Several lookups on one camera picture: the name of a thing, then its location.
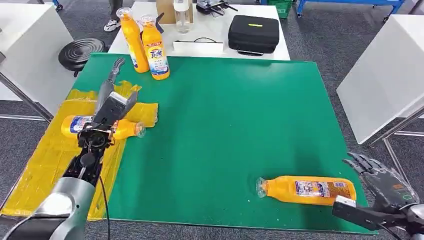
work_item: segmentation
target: person's leg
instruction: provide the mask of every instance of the person's leg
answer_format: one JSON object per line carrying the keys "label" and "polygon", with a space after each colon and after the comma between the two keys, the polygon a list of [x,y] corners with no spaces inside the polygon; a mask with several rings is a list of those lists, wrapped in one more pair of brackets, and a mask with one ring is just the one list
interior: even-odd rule
{"label": "person's leg", "polygon": [[110,20],[103,28],[106,32],[112,32],[121,26],[120,19],[117,16],[117,10],[122,8],[122,1],[123,0],[109,0]]}
{"label": "person's leg", "polygon": [[122,8],[122,0],[109,0],[110,4],[110,19],[116,20],[119,22],[119,17],[117,17],[117,10]]}

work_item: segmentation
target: white bottle cap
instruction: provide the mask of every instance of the white bottle cap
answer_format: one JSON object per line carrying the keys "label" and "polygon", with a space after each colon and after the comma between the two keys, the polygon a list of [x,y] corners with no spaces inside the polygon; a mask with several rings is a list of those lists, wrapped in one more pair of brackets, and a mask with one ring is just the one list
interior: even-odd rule
{"label": "white bottle cap", "polygon": [[173,0],[173,9],[177,12],[189,10],[189,0]]}

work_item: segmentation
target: green table surface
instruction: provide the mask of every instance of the green table surface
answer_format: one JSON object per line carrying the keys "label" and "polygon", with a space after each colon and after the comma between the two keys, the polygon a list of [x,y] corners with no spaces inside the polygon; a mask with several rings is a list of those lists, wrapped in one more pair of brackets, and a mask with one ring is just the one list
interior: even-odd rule
{"label": "green table surface", "polygon": [[131,137],[109,199],[112,219],[374,234],[331,206],[259,198],[257,178],[351,180],[366,198],[314,62],[168,57],[170,77],[137,73],[128,55],[93,54],[73,88],[98,91],[124,56],[117,82],[142,86],[158,122]]}

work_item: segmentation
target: black case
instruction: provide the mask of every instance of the black case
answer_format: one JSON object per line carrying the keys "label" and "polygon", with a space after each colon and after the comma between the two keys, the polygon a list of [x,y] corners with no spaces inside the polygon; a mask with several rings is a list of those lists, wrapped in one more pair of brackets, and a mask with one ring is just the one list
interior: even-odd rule
{"label": "black case", "polygon": [[276,19],[236,15],[229,26],[228,46],[241,54],[246,54],[243,51],[271,54],[279,41],[279,22]]}

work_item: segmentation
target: black stool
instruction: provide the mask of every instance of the black stool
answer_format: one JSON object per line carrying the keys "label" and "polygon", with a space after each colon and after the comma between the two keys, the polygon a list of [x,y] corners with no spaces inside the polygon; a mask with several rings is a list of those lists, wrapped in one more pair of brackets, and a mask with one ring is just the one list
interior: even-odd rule
{"label": "black stool", "polygon": [[59,53],[59,63],[77,77],[91,53],[107,52],[105,42],[96,38],[84,38],[68,43]]}

